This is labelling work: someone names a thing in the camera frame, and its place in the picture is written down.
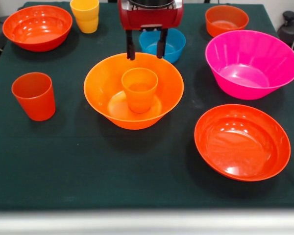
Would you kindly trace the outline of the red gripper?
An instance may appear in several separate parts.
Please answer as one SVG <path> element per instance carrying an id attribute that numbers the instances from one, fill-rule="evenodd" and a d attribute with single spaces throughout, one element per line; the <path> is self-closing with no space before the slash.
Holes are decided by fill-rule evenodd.
<path id="1" fill-rule="evenodd" d="M 160 39 L 157 43 L 157 58 L 165 56 L 167 28 L 177 27 L 183 16 L 182 0 L 119 0 L 121 24 L 126 30 L 127 59 L 135 60 L 135 45 L 132 30 L 157 28 Z"/>

